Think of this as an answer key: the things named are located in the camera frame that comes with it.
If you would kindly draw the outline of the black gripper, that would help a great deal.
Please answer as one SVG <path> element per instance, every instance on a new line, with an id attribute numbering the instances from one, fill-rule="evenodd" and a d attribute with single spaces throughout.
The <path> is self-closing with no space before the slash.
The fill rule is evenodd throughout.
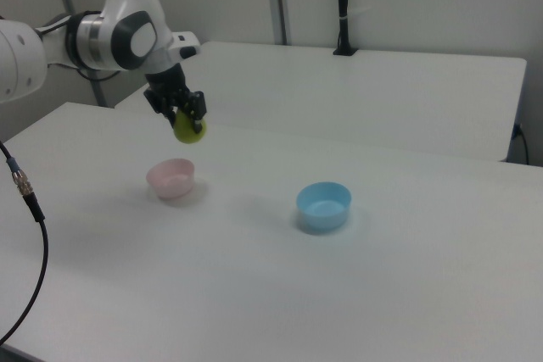
<path id="1" fill-rule="evenodd" d="M 178 112 L 183 113 L 191 118 L 194 132 L 203 131 L 207 114 L 204 93 L 192 92 L 188 88 L 180 63 L 157 74 L 146 74 L 145 78 L 148 89 L 144 96 L 155 113 L 164 115 L 170 125 L 176 123 Z"/>

